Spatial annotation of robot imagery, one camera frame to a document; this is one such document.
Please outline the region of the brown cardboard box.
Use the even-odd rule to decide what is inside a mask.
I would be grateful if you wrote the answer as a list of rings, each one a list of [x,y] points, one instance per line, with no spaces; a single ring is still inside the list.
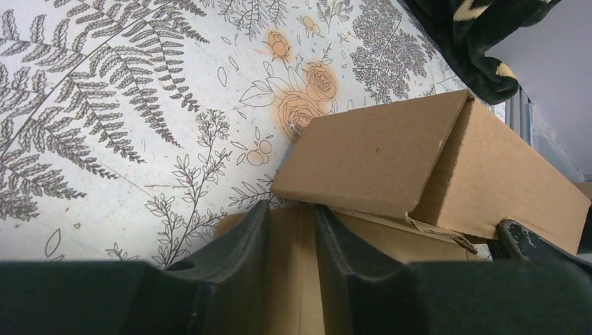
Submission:
[[[492,260],[515,220],[577,257],[590,198],[467,91],[310,122],[271,185],[261,334],[327,334],[316,207],[404,264]]]

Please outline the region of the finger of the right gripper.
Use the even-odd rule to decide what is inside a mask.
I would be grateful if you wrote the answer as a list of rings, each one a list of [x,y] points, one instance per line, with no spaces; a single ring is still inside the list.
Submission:
[[[501,221],[495,227],[497,239],[488,240],[493,260],[565,261],[580,269],[591,263],[571,255],[515,220]]]

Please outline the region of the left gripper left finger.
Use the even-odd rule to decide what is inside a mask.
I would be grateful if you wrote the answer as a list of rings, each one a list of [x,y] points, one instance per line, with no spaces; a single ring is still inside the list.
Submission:
[[[258,334],[271,211],[158,269],[140,261],[2,262],[2,334]]]

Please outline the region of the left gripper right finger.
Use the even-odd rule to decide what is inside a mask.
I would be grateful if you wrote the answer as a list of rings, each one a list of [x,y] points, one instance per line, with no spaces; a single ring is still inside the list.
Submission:
[[[404,264],[316,207],[327,334],[590,334],[591,269],[565,261]]]

